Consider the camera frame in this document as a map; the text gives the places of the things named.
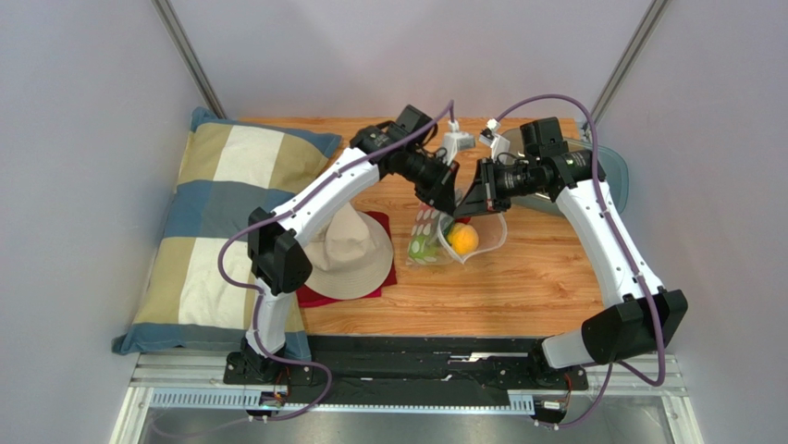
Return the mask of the orange fruit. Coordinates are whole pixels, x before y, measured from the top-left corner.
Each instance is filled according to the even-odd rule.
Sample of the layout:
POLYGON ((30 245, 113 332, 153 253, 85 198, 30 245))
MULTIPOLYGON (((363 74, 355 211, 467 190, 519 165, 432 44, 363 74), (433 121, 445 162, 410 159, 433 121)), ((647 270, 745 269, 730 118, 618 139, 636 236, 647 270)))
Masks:
POLYGON ((476 229, 468 224, 454 223, 446 235, 451 249, 459 256, 474 253, 479 247, 476 229))

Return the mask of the clear polka dot zip bag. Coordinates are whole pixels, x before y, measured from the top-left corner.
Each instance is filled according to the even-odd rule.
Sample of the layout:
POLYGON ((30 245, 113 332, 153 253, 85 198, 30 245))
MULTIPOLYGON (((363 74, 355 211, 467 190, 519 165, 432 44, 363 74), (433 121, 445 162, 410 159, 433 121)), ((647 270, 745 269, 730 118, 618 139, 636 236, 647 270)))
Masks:
POLYGON ((466 264, 500 248, 508 236, 503 214, 454 219, 421 203, 406 249, 408 265, 466 264))

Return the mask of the green artichoke toy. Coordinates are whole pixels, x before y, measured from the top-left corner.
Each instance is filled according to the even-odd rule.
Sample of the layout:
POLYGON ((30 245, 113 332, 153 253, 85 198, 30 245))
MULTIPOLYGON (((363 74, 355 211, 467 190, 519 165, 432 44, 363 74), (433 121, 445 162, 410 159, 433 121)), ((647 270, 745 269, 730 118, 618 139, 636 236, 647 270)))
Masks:
POLYGON ((417 222, 412 227, 408 244, 408 258, 419 265, 432 265, 437 262, 439 242, 435 221, 417 222))

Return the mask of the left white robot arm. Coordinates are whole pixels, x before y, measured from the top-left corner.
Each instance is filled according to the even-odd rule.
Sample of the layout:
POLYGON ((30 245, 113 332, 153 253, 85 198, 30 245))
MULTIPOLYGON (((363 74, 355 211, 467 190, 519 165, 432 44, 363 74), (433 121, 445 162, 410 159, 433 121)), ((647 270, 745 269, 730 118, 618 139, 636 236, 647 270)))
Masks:
POLYGON ((448 129, 437 152, 425 145, 437 131, 437 119, 408 105, 395 120, 360 129, 338 160, 304 191, 271 212, 258 208, 249 218, 248 255, 256 293, 252 323, 236 368, 243 376, 273 382, 290 360, 282 353, 285 324, 296 290, 316 273, 306 247, 352 198, 388 175, 415 187, 425 204, 450 213, 455 208, 456 153, 473 136, 460 128, 448 105, 448 129))

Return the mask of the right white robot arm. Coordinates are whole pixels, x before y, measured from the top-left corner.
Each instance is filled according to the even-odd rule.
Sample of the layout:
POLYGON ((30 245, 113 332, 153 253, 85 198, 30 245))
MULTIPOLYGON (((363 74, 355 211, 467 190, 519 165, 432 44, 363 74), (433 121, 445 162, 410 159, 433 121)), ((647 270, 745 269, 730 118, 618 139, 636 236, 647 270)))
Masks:
POLYGON ((667 290, 634 246, 610 195, 598 148, 570 151, 554 117, 521 127, 525 154, 509 150, 491 119, 479 136, 491 154, 479 160, 455 218, 503 213, 511 198, 546 194, 575 230, 600 286, 604 309, 577 329, 542 339, 538 369, 619 364, 644 382, 667 377, 665 348, 688 309, 681 290, 667 290))

